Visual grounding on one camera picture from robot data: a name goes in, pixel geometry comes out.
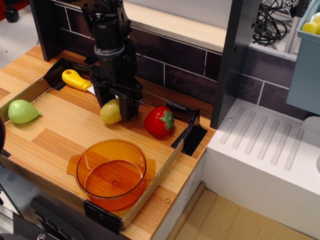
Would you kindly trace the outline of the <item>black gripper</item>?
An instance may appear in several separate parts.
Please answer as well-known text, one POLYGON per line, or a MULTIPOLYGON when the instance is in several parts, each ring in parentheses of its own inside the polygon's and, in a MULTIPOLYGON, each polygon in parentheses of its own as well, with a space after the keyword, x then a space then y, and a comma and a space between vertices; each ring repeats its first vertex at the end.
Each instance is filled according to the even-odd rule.
POLYGON ((135 78, 137 72, 136 46, 122 43, 116 48, 95 46, 99 66, 91 66, 92 83, 97 101, 102 108, 118 96, 122 121, 129 122, 138 115, 144 104, 142 85, 135 78))

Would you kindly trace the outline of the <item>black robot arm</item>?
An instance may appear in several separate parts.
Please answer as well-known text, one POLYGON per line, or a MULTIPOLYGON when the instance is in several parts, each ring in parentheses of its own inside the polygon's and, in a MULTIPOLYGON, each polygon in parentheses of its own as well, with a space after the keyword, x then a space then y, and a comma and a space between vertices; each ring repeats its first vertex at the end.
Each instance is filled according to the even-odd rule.
POLYGON ((119 99, 123 122, 134 118, 143 104, 143 86, 136 79, 136 44, 129 38, 131 20, 121 0, 79 0, 87 27, 95 41, 98 65, 89 67, 100 106, 119 99))

